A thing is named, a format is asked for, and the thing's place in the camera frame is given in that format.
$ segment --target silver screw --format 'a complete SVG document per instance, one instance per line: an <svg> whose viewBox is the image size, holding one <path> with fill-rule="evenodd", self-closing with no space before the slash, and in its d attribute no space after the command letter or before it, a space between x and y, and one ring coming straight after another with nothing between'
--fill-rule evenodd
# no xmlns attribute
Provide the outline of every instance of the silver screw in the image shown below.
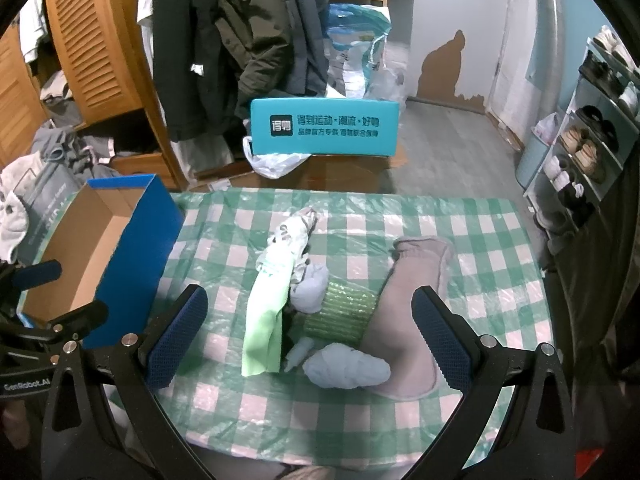
<svg viewBox="0 0 640 480"><path fill-rule="evenodd" d="M553 355L556 352L556 349L553 348L549 343L542 343L542 345L540 345L540 349L542 350L542 353L544 355Z"/></svg>
<svg viewBox="0 0 640 480"><path fill-rule="evenodd" d="M493 348L498 344L498 341L496 340L496 338L488 334L481 335L480 342L482 343L482 346L485 346L487 348Z"/></svg>
<svg viewBox="0 0 640 480"><path fill-rule="evenodd" d="M78 348L78 343L75 341L67 341L62 349L65 351L65 354L71 354L76 348Z"/></svg>
<svg viewBox="0 0 640 480"><path fill-rule="evenodd" d="M128 333L122 336L122 339L120 340L120 342L124 346L135 345L138 342L138 336L133 333Z"/></svg>

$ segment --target green ribbed cloth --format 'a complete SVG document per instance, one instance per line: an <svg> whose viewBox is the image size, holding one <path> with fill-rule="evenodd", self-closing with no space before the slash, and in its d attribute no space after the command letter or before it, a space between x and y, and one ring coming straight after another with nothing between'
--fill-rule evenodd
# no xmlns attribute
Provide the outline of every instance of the green ribbed cloth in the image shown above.
<svg viewBox="0 0 640 480"><path fill-rule="evenodd" d="M370 290L329 282L320 312L305 316L304 335L358 348L377 302Z"/></svg>

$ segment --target trash can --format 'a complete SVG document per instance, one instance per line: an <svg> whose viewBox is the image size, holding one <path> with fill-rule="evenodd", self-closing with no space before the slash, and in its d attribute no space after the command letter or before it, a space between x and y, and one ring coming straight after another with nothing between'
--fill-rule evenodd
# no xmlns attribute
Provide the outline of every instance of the trash can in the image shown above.
<svg viewBox="0 0 640 480"><path fill-rule="evenodd" d="M545 144L535 132L529 137L524 153L522 153L522 158L516 168L516 180L524 189L527 189L531 184L533 176L542 161L545 160L548 150L548 144Z"/></svg>

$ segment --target floor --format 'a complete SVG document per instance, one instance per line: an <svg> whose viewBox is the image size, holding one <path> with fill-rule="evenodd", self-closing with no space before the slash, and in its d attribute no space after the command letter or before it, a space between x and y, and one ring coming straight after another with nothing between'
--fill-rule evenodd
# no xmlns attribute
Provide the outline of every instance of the floor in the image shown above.
<svg viewBox="0 0 640 480"><path fill-rule="evenodd" d="M487 117L408 101L400 121L400 141L409 162L388 170L381 192L512 200L534 254L543 257L546 235L534 223L514 176L520 155Z"/></svg>

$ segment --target checkered tablecloth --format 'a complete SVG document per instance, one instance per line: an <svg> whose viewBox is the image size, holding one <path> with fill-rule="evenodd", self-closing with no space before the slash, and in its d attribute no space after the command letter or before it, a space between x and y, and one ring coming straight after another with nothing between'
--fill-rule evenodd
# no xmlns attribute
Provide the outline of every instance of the checkered tablecloth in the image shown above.
<svg viewBox="0 0 640 480"><path fill-rule="evenodd" d="M323 390L302 370L240 374L246 302L255 261L289 213L311 206L320 220L311 259L333 276L378 292L403 235L449 238L447 304L477 333L534 349L551 341L548 308L527 234L508 200L229 189L175 197L186 219L164 270L156 307L188 283L209 295L209 314L172 384L159 399L194 444L232 455L293 464L366 468L416 460L460 394L445 383L414 402L365 390ZM470 463L491 446L511 391L504 389Z"/></svg>

